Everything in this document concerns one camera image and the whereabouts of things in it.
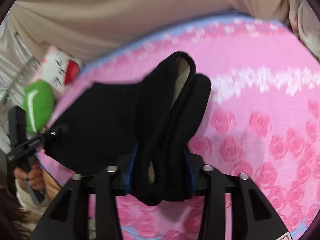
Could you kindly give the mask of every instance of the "silver satin fabric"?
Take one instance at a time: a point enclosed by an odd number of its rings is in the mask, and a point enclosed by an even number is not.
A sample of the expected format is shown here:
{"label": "silver satin fabric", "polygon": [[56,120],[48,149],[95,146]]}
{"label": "silver satin fabric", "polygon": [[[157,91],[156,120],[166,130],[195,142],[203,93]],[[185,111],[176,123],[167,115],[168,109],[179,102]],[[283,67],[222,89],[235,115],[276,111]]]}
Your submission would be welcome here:
{"label": "silver satin fabric", "polygon": [[17,35],[7,14],[0,25],[0,149],[10,151],[8,110],[21,105],[23,89],[39,67],[39,62]]}

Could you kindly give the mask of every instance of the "metal bolt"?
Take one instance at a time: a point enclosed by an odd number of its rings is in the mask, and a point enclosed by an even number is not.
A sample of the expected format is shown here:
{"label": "metal bolt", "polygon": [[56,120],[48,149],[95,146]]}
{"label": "metal bolt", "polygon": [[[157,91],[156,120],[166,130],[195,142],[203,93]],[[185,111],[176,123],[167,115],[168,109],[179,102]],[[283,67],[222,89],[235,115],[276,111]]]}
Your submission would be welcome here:
{"label": "metal bolt", "polygon": [[250,177],[248,176],[248,174],[246,174],[246,173],[240,173],[239,174],[239,178],[240,179],[243,179],[243,180],[247,180],[247,179],[249,179]]}
{"label": "metal bolt", "polygon": [[111,165],[107,167],[107,172],[116,172],[118,170],[118,167],[115,165]]}
{"label": "metal bolt", "polygon": [[82,178],[82,176],[78,173],[76,173],[75,175],[72,176],[72,180],[80,180]]}
{"label": "metal bolt", "polygon": [[205,165],[205,166],[202,167],[202,169],[204,171],[213,171],[214,167],[212,167],[211,165]]}

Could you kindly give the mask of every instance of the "hand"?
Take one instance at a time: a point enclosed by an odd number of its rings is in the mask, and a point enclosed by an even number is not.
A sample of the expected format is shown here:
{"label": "hand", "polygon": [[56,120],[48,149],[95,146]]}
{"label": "hand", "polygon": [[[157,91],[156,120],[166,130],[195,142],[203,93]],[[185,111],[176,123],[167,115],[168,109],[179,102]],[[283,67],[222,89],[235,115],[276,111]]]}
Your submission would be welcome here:
{"label": "hand", "polygon": [[29,179],[29,184],[32,188],[37,190],[44,190],[45,185],[43,171],[39,165],[38,160],[35,160],[34,164],[32,165],[32,170],[29,173],[26,173],[18,167],[14,169],[13,174],[22,189],[26,190],[24,180]]}

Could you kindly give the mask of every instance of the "green plush toy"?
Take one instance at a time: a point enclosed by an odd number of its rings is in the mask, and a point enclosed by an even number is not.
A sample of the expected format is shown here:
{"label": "green plush toy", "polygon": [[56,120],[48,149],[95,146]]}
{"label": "green plush toy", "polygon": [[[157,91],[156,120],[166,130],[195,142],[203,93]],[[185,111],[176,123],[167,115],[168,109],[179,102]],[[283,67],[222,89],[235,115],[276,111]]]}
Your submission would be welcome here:
{"label": "green plush toy", "polygon": [[40,132],[53,111],[55,103],[51,86],[45,81],[37,81],[25,88],[23,108],[26,111],[26,131]]}

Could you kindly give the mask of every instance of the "black fabric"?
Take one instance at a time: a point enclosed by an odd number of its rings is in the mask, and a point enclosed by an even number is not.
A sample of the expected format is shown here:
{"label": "black fabric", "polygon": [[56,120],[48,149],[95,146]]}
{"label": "black fabric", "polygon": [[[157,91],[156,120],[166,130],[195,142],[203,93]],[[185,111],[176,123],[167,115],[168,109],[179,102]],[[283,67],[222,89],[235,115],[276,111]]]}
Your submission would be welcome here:
{"label": "black fabric", "polygon": [[[190,73],[172,105],[181,57]],[[183,151],[199,127],[210,88],[209,79],[196,74],[192,58],[176,52],[138,84],[93,84],[54,123],[67,124],[68,134],[45,143],[44,149],[64,166],[89,176],[116,164],[119,156],[131,155],[138,145],[130,193],[151,206],[163,199],[186,199]],[[150,163],[154,183],[149,180]]]}

